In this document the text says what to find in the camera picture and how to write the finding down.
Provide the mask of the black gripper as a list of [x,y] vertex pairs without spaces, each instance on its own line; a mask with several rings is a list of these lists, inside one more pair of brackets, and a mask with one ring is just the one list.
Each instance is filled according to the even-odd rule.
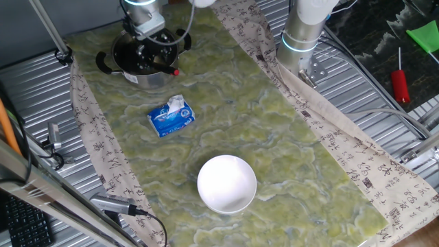
[[156,44],[148,39],[134,38],[133,41],[135,61],[145,63],[150,71],[157,71],[156,63],[171,64],[171,47]]

